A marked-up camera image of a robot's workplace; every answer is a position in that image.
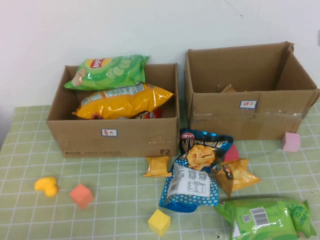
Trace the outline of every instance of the nutrition label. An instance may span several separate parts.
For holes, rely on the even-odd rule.
[[[210,196],[210,178],[204,171],[197,171],[179,164],[173,166],[173,179],[169,184],[167,197],[173,194]]]
[[[115,89],[110,89],[110,90],[104,91],[103,93],[107,98],[110,98],[110,97],[120,96],[120,95],[135,95],[143,90],[145,90],[144,85],[142,83],[139,83],[135,86],[126,86],[126,87],[118,87]]]
[[[206,184],[199,181],[188,181],[188,192],[206,194]]]

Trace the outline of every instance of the table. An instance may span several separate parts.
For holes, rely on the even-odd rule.
[[[50,106],[17,107],[0,152],[0,239],[157,240],[147,221],[158,208],[171,216],[163,240],[227,240],[228,223],[211,206],[193,213],[159,207],[166,178],[143,177],[142,157],[63,158],[47,124]],[[320,102],[303,120],[301,150],[281,150],[279,140],[237,141],[240,157],[261,182],[238,190],[233,198],[292,197],[310,203],[320,234]],[[43,176],[57,179],[59,192],[48,198],[34,191]],[[79,183],[91,189],[84,210],[69,196]],[[220,190],[220,199],[226,195]]]

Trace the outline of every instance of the pink foam cube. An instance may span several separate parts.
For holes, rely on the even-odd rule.
[[[232,144],[230,149],[224,155],[224,162],[229,162],[235,159],[239,159],[239,153],[235,144]]]
[[[282,139],[282,150],[296,153],[300,149],[300,135],[286,132]]]
[[[80,208],[85,209],[88,204],[94,199],[90,189],[79,184],[70,192],[70,197]]]

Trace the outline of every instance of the cardboard box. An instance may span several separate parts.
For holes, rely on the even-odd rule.
[[[185,96],[190,127],[236,140],[295,133],[319,90],[293,51],[290,42],[189,50]],[[237,92],[218,92],[229,84]]]
[[[177,64],[149,64],[146,82],[175,93],[158,119],[77,119],[72,114],[92,92],[66,89],[78,66],[66,66],[47,124],[65,158],[176,156],[179,137]],[[104,136],[112,132],[113,136]]]

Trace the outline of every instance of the orange snack bag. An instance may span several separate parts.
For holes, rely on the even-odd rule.
[[[145,157],[149,164],[148,171],[144,177],[171,177],[171,172],[168,173],[168,156],[147,156]]]
[[[233,175],[233,187],[232,191],[249,187],[253,184],[259,183],[261,180],[257,176],[253,175],[247,169],[248,159],[237,159],[232,161],[222,162],[221,166],[227,166],[230,168]]]
[[[165,89],[146,83],[118,87],[95,92],[83,99],[73,114],[84,119],[129,119],[144,111],[152,112],[172,95]]]
[[[220,171],[214,169],[213,173],[218,184],[221,186],[228,198],[230,198],[234,186],[234,176],[232,175],[230,168],[224,165]]]

